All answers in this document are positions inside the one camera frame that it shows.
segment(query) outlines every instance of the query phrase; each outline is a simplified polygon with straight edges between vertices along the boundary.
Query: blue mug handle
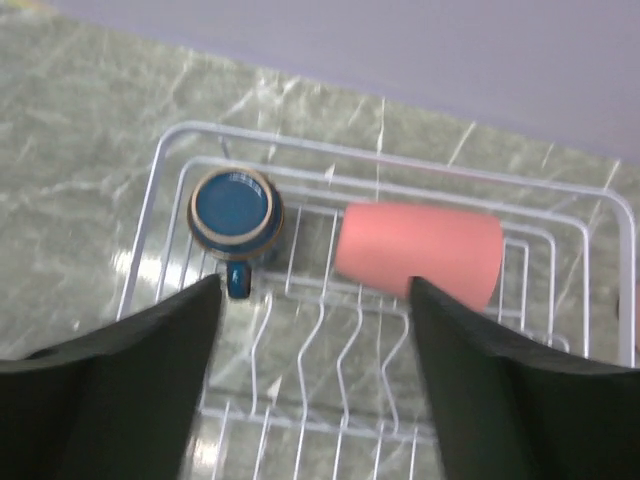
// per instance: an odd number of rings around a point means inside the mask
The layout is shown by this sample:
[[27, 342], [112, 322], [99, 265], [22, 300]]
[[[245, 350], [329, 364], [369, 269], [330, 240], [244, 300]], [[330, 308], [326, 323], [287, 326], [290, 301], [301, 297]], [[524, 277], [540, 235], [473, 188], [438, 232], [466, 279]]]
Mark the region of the blue mug handle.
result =
[[251, 267], [247, 262], [227, 263], [227, 292], [229, 298], [244, 300], [251, 293]]

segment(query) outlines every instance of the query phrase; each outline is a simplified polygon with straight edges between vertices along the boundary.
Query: metal wire dish drainer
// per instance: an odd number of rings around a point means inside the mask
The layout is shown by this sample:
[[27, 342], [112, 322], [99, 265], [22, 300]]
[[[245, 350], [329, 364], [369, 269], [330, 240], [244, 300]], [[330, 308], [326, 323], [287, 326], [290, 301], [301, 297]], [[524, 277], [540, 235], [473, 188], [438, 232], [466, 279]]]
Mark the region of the metal wire dish drainer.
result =
[[[634, 365], [635, 228], [615, 192], [201, 122], [158, 143], [118, 318], [223, 268], [194, 243], [185, 200], [205, 172], [233, 164], [267, 174], [282, 193], [288, 254], [254, 274], [250, 300], [227, 302], [185, 478], [439, 478], [406, 305], [332, 269], [352, 201], [500, 216], [505, 254], [487, 314], [553, 347]], [[605, 204], [617, 255], [610, 245], [592, 251], [584, 218]], [[619, 270], [618, 323], [597, 321], [613, 307], [592, 302], [595, 260]]]

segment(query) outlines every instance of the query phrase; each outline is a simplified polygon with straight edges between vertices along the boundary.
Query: red object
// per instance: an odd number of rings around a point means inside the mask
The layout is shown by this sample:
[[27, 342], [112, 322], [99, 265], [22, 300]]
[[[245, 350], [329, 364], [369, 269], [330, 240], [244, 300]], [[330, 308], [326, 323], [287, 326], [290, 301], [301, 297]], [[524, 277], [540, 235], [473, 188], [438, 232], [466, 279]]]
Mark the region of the red object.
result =
[[426, 278], [482, 311], [495, 289], [503, 253], [492, 215], [402, 203], [351, 204], [335, 268], [363, 285], [406, 298], [409, 280]]

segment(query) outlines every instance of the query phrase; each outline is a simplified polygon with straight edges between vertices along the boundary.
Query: white surface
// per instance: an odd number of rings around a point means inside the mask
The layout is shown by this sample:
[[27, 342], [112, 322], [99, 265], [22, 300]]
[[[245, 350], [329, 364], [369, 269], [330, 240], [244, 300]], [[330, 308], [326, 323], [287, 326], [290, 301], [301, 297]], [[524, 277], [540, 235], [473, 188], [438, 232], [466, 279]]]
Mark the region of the white surface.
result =
[[640, 160], [640, 2], [49, 1], [104, 25]]

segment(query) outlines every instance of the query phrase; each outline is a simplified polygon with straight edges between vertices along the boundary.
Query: blue cup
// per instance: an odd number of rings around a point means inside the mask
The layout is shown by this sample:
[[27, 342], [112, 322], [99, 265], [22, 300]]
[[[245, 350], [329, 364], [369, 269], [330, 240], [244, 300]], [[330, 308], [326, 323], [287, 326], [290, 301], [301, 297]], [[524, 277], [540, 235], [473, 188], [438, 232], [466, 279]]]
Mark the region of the blue cup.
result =
[[216, 170], [191, 194], [187, 220], [195, 240], [226, 263], [229, 297], [248, 298], [252, 268], [280, 247], [284, 205], [273, 184], [249, 169]]

